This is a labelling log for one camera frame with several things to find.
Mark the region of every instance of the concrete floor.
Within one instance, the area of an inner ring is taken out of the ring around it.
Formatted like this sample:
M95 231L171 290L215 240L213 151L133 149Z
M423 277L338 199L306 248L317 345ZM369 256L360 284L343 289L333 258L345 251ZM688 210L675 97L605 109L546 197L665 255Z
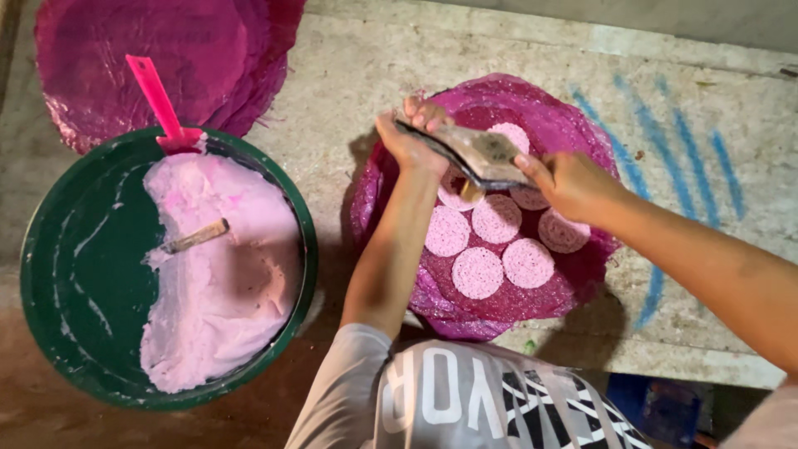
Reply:
M105 406L46 363L19 308L27 221L77 159L58 142L41 101L31 38L36 3L22 3L0 114L2 447L281 446L337 327L354 266L342 210L373 144L373 116L417 89L436 92L499 71L564 101L575 102L579 92L635 156L653 201L684 212L678 192L686 192L696 218L709 221L708 186L721 230L798 260L798 83L779 75L798 56L427 2L311 0L289 53L294 71L267 113L276 120L246 137L291 176L314 217L321 269L304 332L261 376L206 406L169 414ZM660 79L670 94L658 89ZM688 121L694 157L673 125L674 107ZM742 214L709 141L715 130L744 194ZM672 158L663 157L663 146ZM622 249L609 267L607 294L565 318L522 323L496 343L523 350L534 340L538 356L581 368L754 387L780 381L779 370L672 280L662 281L662 300L648 314L652 285L650 264Z

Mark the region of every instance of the tool handle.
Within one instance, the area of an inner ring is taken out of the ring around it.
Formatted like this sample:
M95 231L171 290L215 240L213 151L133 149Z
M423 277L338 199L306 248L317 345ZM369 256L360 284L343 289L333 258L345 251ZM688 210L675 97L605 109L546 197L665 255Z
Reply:
M152 59L129 54L126 54L124 58L128 61L133 75L136 76L136 81L139 82L139 87L155 112L158 122L164 128L166 137L170 139L180 138L182 136L180 122L177 121L175 110L172 108L169 97L166 96L166 90L160 82L160 77L158 77L158 72L156 72L155 66L152 64Z

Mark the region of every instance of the pink dough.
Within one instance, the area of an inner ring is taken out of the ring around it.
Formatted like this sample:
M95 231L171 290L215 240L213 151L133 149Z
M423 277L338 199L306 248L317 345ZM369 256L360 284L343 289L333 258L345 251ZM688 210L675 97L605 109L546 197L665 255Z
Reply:
M554 259L535 239L518 239L501 257L507 278L521 288L537 288L554 275Z
M436 256L454 256L468 245L470 234L471 226L462 213L446 206L437 206L429 221L424 246Z
M540 217L538 234L551 251L568 254L579 251L591 239L591 227L566 220L552 208Z
M488 243L512 240L521 227L521 211L510 197L488 195L471 214L474 232Z
M464 212L474 209L485 198L485 195L481 193L474 201L466 201L460 197L460 191L464 185L465 176L463 173L454 167L449 167L444 177L440 180L438 198L443 204L455 210Z
M286 323L301 279L300 236L282 191L226 157L178 154L144 177L164 241L220 217L230 232L166 260L141 339L141 367L175 393L224 375Z
M529 137L527 137L527 132L524 131L520 126L504 122L491 126L488 129L488 132L504 134L513 144L515 144L516 147L518 147L518 150L521 153L529 154Z
M543 192L536 187L513 187L510 189L510 197L518 207L526 210L540 210L550 206L543 197Z
M485 248L466 249L452 266L454 287L473 300L483 300L492 295L503 281L501 260Z

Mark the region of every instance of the pink rice cracker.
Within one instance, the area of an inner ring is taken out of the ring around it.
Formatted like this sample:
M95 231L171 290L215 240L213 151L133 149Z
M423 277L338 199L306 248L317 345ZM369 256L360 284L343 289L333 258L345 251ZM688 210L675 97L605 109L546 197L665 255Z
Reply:
M429 221L424 246L436 256L454 256L468 245L469 235L471 226L462 213L446 206L437 206Z
M491 126L488 132L504 134L521 153L529 154L529 137L520 126L504 122Z
M440 201L443 202L443 204L461 212L474 209L474 207L478 205L483 198L485 198L485 195L484 193L481 193L476 200L466 201L460 197L460 191L463 190L464 186L465 175L461 173L460 170L455 169L454 167L449 167L448 170L446 170L444 177L440 180L440 186L438 186L438 198L440 198Z
M579 251L591 239L591 227L566 220L552 208L540 217L538 234L551 251L568 254Z
M540 287L554 275L554 259L535 239L518 239L510 243L501 261L507 278L521 288Z
M471 224L476 235L488 243L508 242L521 227L521 209L510 197L488 195L471 213Z
M504 282L501 260L485 248L466 249L454 260L452 282L466 297L483 300Z
M526 210L541 210L550 206L537 187L513 187L510 197L518 207Z

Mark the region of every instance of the wooden stick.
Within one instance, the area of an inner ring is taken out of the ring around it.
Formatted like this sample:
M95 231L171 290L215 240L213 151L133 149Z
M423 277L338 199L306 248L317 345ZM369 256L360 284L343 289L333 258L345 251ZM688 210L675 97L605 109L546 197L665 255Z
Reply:
M226 234L228 231L230 231L230 224L227 223L226 219L220 218L189 236L162 244L161 248L167 254L177 254L178 252L185 251L192 246L215 239L218 236Z

